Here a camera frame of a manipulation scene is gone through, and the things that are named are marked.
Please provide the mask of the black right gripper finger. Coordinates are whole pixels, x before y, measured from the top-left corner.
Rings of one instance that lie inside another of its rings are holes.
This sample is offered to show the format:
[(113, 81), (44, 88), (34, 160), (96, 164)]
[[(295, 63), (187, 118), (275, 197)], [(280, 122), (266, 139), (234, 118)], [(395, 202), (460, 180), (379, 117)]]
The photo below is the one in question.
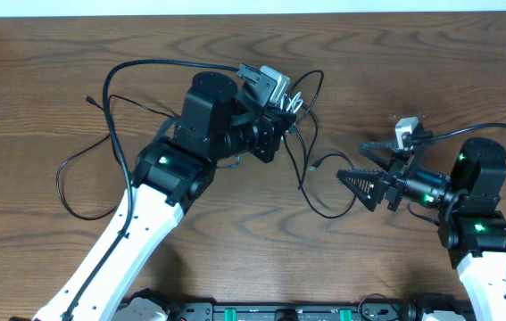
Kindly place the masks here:
[[(390, 151), (390, 160), (381, 158), (376, 154), (376, 151)], [(396, 141), (360, 143), (359, 153), (377, 164), (381, 169), (402, 168), (399, 144)]]
[(386, 173), (381, 170), (341, 169), (336, 177), (369, 211), (382, 202), (388, 187)]

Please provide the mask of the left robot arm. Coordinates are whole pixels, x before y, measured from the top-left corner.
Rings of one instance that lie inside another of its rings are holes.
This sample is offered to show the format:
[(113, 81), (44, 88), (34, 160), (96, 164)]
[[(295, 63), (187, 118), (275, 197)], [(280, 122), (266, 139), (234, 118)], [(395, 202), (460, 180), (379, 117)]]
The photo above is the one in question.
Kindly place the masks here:
[(285, 105), (290, 79), (268, 66), (237, 76), (194, 75), (182, 114), (164, 122), (137, 156), (130, 187), (110, 224), (36, 320), (109, 320), (157, 245), (212, 183), (218, 162), (249, 152), (273, 160), (296, 120)]

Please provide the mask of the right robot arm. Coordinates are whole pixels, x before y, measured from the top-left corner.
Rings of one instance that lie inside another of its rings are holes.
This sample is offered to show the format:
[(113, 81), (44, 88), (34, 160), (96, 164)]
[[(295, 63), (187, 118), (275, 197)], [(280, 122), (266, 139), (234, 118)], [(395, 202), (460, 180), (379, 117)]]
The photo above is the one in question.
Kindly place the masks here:
[(340, 170), (338, 180), (368, 210), (382, 201), (397, 210), (403, 199), (437, 210), (439, 241), (468, 293), (475, 319), (506, 320), (506, 218), (497, 209), (506, 179), (506, 149), (472, 137), (445, 175), (423, 168), (427, 142), (396, 144), (389, 160), (376, 155), (375, 147), (362, 144), (360, 152), (377, 170)]

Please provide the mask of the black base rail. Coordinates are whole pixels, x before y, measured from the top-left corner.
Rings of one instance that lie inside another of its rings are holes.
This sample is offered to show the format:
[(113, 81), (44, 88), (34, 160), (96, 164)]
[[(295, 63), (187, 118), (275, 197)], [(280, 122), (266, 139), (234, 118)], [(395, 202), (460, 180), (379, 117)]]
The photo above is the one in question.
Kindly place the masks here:
[(372, 293), (358, 302), (218, 303), (214, 300), (177, 303), (144, 289), (119, 304), (113, 321), (475, 321), (471, 304), (440, 293), (413, 294), (408, 300)]

